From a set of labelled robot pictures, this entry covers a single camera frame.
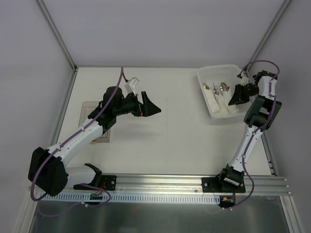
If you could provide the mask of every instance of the small metal part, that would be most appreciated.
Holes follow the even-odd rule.
[[[215,83],[213,83],[213,86],[214,86],[214,94],[218,96],[219,95],[218,87],[217,85],[215,85]]]
[[[206,82],[203,82],[203,88],[206,89],[206,90],[209,90],[209,86],[206,84]]]
[[[229,90],[229,84],[227,83],[227,82],[221,82],[220,83],[220,89],[222,90],[222,91],[228,91]]]

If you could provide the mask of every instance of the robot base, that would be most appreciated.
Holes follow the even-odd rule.
[[[203,177],[202,179],[202,190],[204,193],[245,193],[244,181],[235,188],[224,188],[223,184],[215,181],[215,177]]]

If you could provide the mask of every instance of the white table surface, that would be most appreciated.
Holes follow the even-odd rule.
[[[139,93],[145,90],[162,113],[118,116],[110,143],[89,144],[69,166],[92,163],[104,173],[218,174],[234,155],[245,124],[243,118],[210,119],[195,72],[193,68],[125,68],[127,79],[137,77]],[[82,103],[102,100],[119,75],[120,68],[79,68],[60,140],[78,127]],[[124,81],[120,87],[126,95]],[[246,168],[252,175],[271,175],[261,140]]]

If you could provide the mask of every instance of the wire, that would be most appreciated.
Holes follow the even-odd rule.
[[[235,194],[237,193],[237,190],[236,189],[234,189],[234,193],[233,193],[233,195],[231,196],[231,197],[229,197],[229,198],[234,198],[234,200],[235,200]]]
[[[243,169],[244,169],[244,171],[245,171],[247,177],[249,178],[249,180],[250,180],[251,183],[252,183],[252,189],[251,189],[251,191],[249,192],[248,196],[247,196],[244,200],[240,201],[239,203],[237,203],[236,205],[233,206],[234,208],[237,207],[237,206],[239,206],[239,205],[241,205],[241,204],[244,203],[245,201],[247,201],[247,200],[252,196],[252,194],[253,194],[253,192],[254,192],[254,189],[255,189],[255,182],[254,182],[253,178],[249,175],[248,171],[246,170],[246,166],[245,166],[245,155],[246,155],[246,153],[247,153],[247,150],[248,150],[248,148],[249,148],[249,146],[250,146],[250,144],[251,144],[251,142],[252,142],[252,140],[253,140],[253,138],[254,138],[256,132],[259,131],[259,130],[265,130],[265,129],[266,129],[267,125],[269,124],[270,120],[272,119],[274,110],[275,110],[275,108],[276,108],[276,95],[272,95],[272,94],[271,94],[271,91],[272,91],[272,83],[271,83],[271,81],[274,80],[274,79],[278,76],[278,74],[280,73],[280,69],[279,69],[279,67],[277,66],[277,64],[275,64],[275,63],[273,63],[273,62],[271,62],[271,61],[268,61],[268,60],[257,60],[257,61],[253,61],[253,62],[250,62],[250,63],[246,64],[246,65],[244,66],[244,68],[242,69],[242,71],[243,71],[245,68],[247,68],[250,64],[256,63],[256,62],[268,62],[268,63],[273,64],[273,65],[277,68],[277,73],[275,74],[275,76],[273,76],[273,78],[272,78],[272,79],[270,80],[270,82],[269,82],[269,96],[270,96],[270,97],[273,97],[274,99],[273,99],[272,108],[271,108],[271,111],[270,111],[270,113],[269,113],[269,115],[268,115],[268,118],[267,118],[266,123],[264,123],[262,126],[258,127],[258,128],[254,131],[254,134],[252,134],[252,136],[250,137],[250,139],[249,139],[249,141],[248,141],[248,143],[247,143],[247,145],[246,145],[246,147],[245,147],[244,153],[243,153],[243,155],[242,155],[242,166],[243,166]]]
[[[102,183],[102,189],[104,189],[104,187],[105,187],[105,181]],[[97,193],[98,193],[98,191],[95,193],[95,196],[99,196],[100,194],[103,193],[103,191],[101,190],[101,191],[99,191],[99,194],[97,194]]]
[[[239,74],[241,75],[243,70],[246,71],[250,64],[253,64],[253,63],[256,63],[256,62],[267,62],[267,63],[273,64],[277,68],[277,74],[271,79],[271,81],[280,73],[279,67],[274,62],[271,62],[271,61],[268,61],[268,60],[257,60],[257,61],[253,61],[253,62],[250,62],[250,63],[246,64]]]
[[[101,192],[105,192],[107,195],[108,195],[108,200],[106,201],[103,201],[103,202],[100,202],[99,204],[97,205],[89,205],[89,204],[85,204],[85,202],[77,202],[77,203],[74,203],[71,207],[69,207],[67,210],[63,211],[63,212],[60,212],[58,214],[54,214],[54,215],[48,215],[48,214],[44,214],[43,212],[41,212],[39,206],[37,208],[37,211],[39,214],[41,214],[43,217],[58,217],[58,216],[61,216],[61,215],[64,215],[66,214],[69,210],[71,210],[72,208],[78,206],[79,204],[81,205],[84,205],[85,207],[100,207],[100,206],[103,206],[103,205],[106,205],[110,200],[111,200],[111,195],[108,191],[102,189],[102,188],[97,188],[97,187],[93,187],[91,185],[88,185],[88,184],[85,184],[85,183],[82,183],[81,184],[82,186],[85,186],[85,187],[88,187],[88,188],[92,188],[92,189],[97,189],[97,190],[100,190]]]
[[[125,77],[125,74],[123,73],[123,78],[124,78],[124,81],[127,83],[128,82],[128,80],[126,79],[126,77]]]
[[[123,67],[121,67],[121,72],[120,72],[120,77],[118,80],[118,83],[115,87],[115,89],[113,90],[110,98],[108,99],[107,103],[104,105],[104,107],[101,109],[101,111],[84,127],[84,129],[87,129],[94,121],[96,121],[96,119],[103,113],[103,111],[107,108],[108,104],[111,102],[112,98],[114,97],[114,95],[116,94],[118,87],[121,83],[122,77],[124,76],[124,72],[123,72]],[[82,129],[78,130],[77,132],[75,132],[72,136],[70,136],[68,139],[66,139],[62,144],[60,144],[59,148],[63,148],[64,145],[66,145],[70,140],[72,140],[75,136],[77,136],[79,133],[83,132]],[[37,170],[37,172],[35,173],[31,188],[30,188],[30,197],[33,201],[40,201],[42,200],[47,193],[43,194],[41,197],[39,198],[35,198],[34,192],[35,192],[35,183],[38,179],[38,176],[41,172],[41,170],[43,169],[43,167],[46,165],[46,163],[59,151],[58,148],[56,148],[47,158],[46,160],[43,161],[43,163],[41,164],[41,166],[39,167],[39,169]]]

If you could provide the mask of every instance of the metal frame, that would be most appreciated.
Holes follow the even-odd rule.
[[[60,193],[55,197],[46,196],[43,200],[69,201],[69,202],[98,202],[92,200],[93,192],[76,191]],[[181,194],[136,194],[136,193],[115,193],[110,192],[111,199],[109,202],[126,202],[126,203],[181,203],[181,204],[216,204],[220,203],[219,195],[181,195]],[[108,200],[108,195],[101,194],[102,201]]]
[[[40,11],[42,12],[44,18],[46,19],[48,25],[50,26],[57,42],[59,43],[65,57],[67,58],[69,65],[71,66],[72,70],[74,71],[71,81],[69,83],[69,87],[67,90],[67,94],[65,96],[64,102],[62,104],[61,111],[58,116],[58,121],[53,131],[53,136],[51,139],[51,144],[57,142],[57,139],[60,134],[60,130],[62,127],[62,123],[65,117],[66,109],[69,103],[70,95],[73,89],[73,85],[75,82],[75,78],[77,75],[77,66],[74,63],[67,46],[65,45],[46,5],[44,4],[43,0],[35,0]],[[250,58],[250,62],[254,61],[258,55],[260,54],[261,50],[263,49],[264,45],[268,41],[269,37],[271,36],[272,32],[274,31],[276,25],[280,21],[281,17],[285,13],[286,9],[288,8],[289,4],[292,0],[284,0],[280,8],[278,9],[275,17],[273,18],[272,22],[270,23],[268,29],[266,30],[265,34],[263,35],[262,39],[260,40],[258,46],[256,47],[254,53]],[[289,186],[287,183],[287,179],[284,177],[278,177],[278,170],[277,166],[274,162],[274,156],[272,151],[270,150],[269,140],[267,139],[267,135],[263,134],[262,136],[263,145],[265,148],[265,152],[267,154],[268,161],[271,161],[272,170],[275,176],[253,176],[252,178],[255,181],[255,191],[253,195],[267,195],[267,196],[280,196],[281,202],[283,205],[283,210],[285,217],[288,222],[288,226],[291,232],[304,232],[301,221],[297,215],[297,210],[294,205],[294,200],[291,196],[291,191],[289,190]],[[127,194],[174,194],[174,195],[183,195],[183,196],[193,196],[193,195],[210,195],[210,194],[203,194],[202,187],[201,187],[201,178],[208,177],[208,176],[198,176],[198,175],[137,175],[137,174],[116,174],[117,185],[116,185],[116,193],[118,195],[127,195]],[[237,195],[247,195],[251,188],[251,182],[249,179],[245,179],[245,187],[246,193],[245,194],[237,194]],[[71,193],[75,192],[71,189],[65,190],[63,193]],[[28,232],[31,226],[31,219],[35,212],[36,202],[31,201],[29,193],[27,195],[27,200],[25,201],[25,205],[22,208],[20,213],[20,218],[22,218],[15,229],[15,232]]]
[[[274,18],[272,19],[271,23],[269,24],[266,32],[264,33],[263,37],[261,38],[259,44],[257,45],[254,53],[252,54],[251,58],[249,59],[249,63],[253,62],[257,59],[257,57],[259,56],[260,52],[262,51],[264,45],[267,43],[268,39],[270,38],[271,34],[273,33],[273,31],[276,28],[276,25],[278,24],[278,22],[280,21],[280,19],[282,18],[282,16],[284,15],[286,9],[288,8],[288,6],[290,5],[290,3],[292,2],[292,0],[284,0],[284,2],[281,4],[280,8],[278,9],[278,11],[276,12],[276,15],[274,16]],[[248,67],[248,70],[251,69],[253,64],[250,64]]]
[[[35,1],[38,5],[43,17],[45,18],[47,24],[49,25],[50,29],[52,30],[52,32],[56,38],[56,41],[58,42],[58,44],[59,44],[60,48],[62,49],[67,61],[69,62],[69,65],[71,66],[73,71],[76,71],[77,66],[75,65],[75,63],[74,63],[74,61],[73,61],[73,59],[72,59],[72,57],[71,57],[71,55],[67,49],[67,46],[65,45],[65,43],[62,39],[62,36],[60,35],[60,33],[59,33],[59,31],[58,31],[50,13],[49,13],[49,11],[48,11],[44,1],[43,0],[35,0]]]

